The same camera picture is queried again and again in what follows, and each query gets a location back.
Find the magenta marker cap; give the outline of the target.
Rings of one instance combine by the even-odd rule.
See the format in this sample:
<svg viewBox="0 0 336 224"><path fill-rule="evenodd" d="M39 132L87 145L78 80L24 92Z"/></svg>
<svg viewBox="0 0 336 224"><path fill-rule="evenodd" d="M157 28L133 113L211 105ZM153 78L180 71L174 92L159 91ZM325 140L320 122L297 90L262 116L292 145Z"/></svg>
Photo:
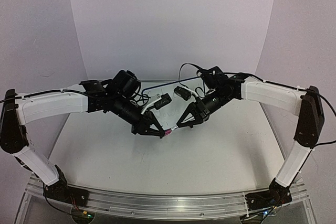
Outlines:
<svg viewBox="0 0 336 224"><path fill-rule="evenodd" d="M164 136L167 136L172 133L172 129L165 130Z"/></svg>

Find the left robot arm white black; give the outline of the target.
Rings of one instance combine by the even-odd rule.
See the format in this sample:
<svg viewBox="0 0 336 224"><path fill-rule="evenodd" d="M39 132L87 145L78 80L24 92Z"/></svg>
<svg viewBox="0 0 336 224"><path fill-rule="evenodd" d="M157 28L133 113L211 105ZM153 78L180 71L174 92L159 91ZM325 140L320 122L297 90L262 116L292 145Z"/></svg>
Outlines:
<svg viewBox="0 0 336 224"><path fill-rule="evenodd" d="M1 149L42 181L46 199L65 202L74 208L87 205L89 192L70 186L62 169L38 152L27 125L75 113L101 111L111 112L130 124L134 135L162 138L166 132L152 110L171 102L167 94L150 102L148 96L139 93L141 81L129 70L119 71L112 79L82 81L80 86L79 90L64 88L30 94L9 89L1 101Z"/></svg>

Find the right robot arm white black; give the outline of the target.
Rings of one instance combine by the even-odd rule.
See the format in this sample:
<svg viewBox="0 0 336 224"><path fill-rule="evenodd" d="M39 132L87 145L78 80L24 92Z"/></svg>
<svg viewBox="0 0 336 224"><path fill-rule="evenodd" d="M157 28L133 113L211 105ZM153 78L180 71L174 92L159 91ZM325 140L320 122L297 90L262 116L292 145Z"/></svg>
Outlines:
<svg viewBox="0 0 336 224"><path fill-rule="evenodd" d="M309 155L317 146L325 122L323 103L330 104L315 86L301 88L263 80L251 73L223 72L219 67L197 67L196 74L208 91L200 98L198 93L182 84L174 92L188 100L195 97L177 122L177 127L193 127L206 122L217 110L230 101L261 103L265 109L278 108L293 130L293 144L279 172L268 189L245 196L250 210L278 207L290 203L290 187Z"/></svg>

